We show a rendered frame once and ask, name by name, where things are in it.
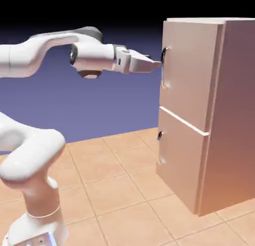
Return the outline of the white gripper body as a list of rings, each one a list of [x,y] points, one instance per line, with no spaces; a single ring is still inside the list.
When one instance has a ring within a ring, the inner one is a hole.
[[[129,71],[137,73],[152,72],[154,69],[154,61],[149,57],[129,49],[131,55]]]

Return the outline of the tall tan cabinet door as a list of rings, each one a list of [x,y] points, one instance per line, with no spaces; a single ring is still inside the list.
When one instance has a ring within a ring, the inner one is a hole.
[[[224,23],[165,21],[160,106],[209,131],[212,88]]]

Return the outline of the tan wooden cabinet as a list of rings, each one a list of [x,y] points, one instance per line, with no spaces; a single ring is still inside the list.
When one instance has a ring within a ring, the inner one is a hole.
[[[198,212],[255,198],[255,18],[169,18],[222,22],[221,46],[203,146]]]

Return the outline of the short tan cabinet door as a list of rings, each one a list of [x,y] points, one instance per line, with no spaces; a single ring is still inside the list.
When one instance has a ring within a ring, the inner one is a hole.
[[[209,132],[203,132],[164,107],[159,108],[158,131],[163,131],[165,164],[156,172],[173,193],[194,214],[198,212],[198,189],[203,146]]]

